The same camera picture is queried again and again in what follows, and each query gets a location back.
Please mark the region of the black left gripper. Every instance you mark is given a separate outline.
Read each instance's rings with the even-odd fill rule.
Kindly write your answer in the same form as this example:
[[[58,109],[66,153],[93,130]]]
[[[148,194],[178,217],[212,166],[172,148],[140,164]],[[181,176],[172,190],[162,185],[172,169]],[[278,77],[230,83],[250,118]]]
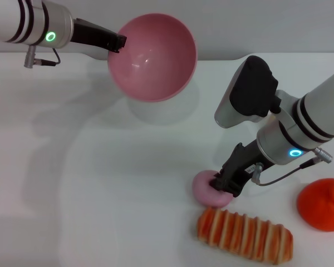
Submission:
[[[88,22],[84,19],[73,20],[71,42],[100,47],[110,52],[119,53],[125,47],[127,37]]]

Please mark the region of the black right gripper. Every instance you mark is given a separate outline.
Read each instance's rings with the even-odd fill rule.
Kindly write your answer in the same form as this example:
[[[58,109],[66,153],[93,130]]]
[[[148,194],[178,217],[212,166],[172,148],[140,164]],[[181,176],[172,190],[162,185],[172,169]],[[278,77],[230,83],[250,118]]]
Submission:
[[[254,140],[247,146],[239,143],[223,164],[219,174],[213,175],[209,185],[217,191],[228,192],[233,197],[238,197],[245,184],[252,178],[253,171],[249,173],[246,169],[257,163],[263,165],[263,170],[271,166],[271,162],[259,149],[257,141]]]

